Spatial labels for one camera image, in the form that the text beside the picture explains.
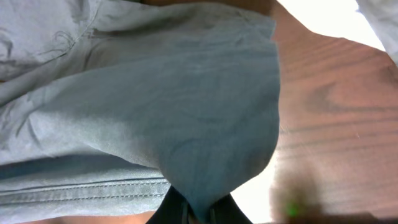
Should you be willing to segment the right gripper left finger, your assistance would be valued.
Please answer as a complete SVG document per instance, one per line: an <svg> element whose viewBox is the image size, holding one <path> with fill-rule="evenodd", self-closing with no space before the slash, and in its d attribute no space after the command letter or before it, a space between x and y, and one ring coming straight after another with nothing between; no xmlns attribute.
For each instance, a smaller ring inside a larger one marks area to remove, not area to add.
<svg viewBox="0 0 398 224"><path fill-rule="evenodd" d="M146 224L188 224L188 202L185 197L171 186Z"/></svg>

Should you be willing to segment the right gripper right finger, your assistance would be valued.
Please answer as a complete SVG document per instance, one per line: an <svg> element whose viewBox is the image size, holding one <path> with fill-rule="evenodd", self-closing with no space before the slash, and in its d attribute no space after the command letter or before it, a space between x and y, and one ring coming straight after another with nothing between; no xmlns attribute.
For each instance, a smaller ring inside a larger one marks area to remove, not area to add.
<svg viewBox="0 0 398 224"><path fill-rule="evenodd" d="M231 194L228 194L212 205L211 224L252 224L252 222L241 211Z"/></svg>

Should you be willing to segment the grey shorts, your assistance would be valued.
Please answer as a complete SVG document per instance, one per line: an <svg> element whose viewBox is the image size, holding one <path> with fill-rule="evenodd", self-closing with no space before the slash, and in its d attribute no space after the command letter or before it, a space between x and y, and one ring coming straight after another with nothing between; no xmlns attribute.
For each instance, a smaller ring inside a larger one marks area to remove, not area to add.
<svg viewBox="0 0 398 224"><path fill-rule="evenodd" d="M1 222L210 208L279 134L274 21L225 4L1 2Z"/></svg>

